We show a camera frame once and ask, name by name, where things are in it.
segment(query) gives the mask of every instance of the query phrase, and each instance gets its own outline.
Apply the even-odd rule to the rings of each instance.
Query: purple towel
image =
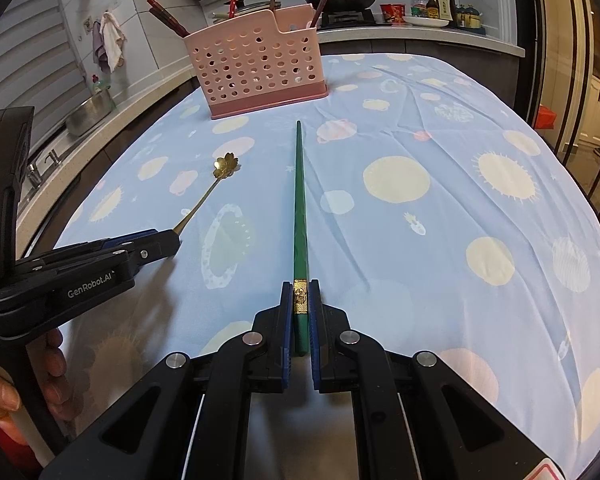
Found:
[[[104,49],[104,38],[100,32],[100,22],[93,22],[93,62],[100,67],[103,74],[110,74],[109,59],[107,59],[107,51]]]

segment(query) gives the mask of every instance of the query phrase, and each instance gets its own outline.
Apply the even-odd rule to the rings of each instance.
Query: red and white sticker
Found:
[[[525,480],[564,480],[564,477],[551,459],[545,458],[526,476]]]

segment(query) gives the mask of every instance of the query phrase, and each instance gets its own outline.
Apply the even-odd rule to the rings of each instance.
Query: human hand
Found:
[[[73,393],[64,374],[66,360],[59,346],[62,344],[62,333],[56,328],[46,334],[44,353],[45,369],[49,377],[42,384],[42,393],[49,411],[61,420],[72,420],[77,415],[73,403]],[[20,430],[11,420],[11,413],[17,412],[22,404],[16,389],[0,377],[0,428],[11,440],[26,445]]]

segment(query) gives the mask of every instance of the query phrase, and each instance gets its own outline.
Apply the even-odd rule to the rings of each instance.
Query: basket base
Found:
[[[272,103],[269,100],[273,95],[275,95],[277,101]],[[322,97],[327,97],[327,95],[329,95],[329,91],[327,90],[326,83],[324,81],[318,81],[294,88],[286,88],[275,93],[268,92],[266,94],[243,97],[228,103],[210,105],[209,109],[211,110],[212,119],[222,119],[232,115],[264,110],[265,108],[300,103],[302,101],[310,101],[311,99],[320,99]]]

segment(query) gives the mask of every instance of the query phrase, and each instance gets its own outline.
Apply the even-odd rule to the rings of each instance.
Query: pink basket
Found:
[[[311,5],[232,18],[184,38],[219,119],[328,95]]]

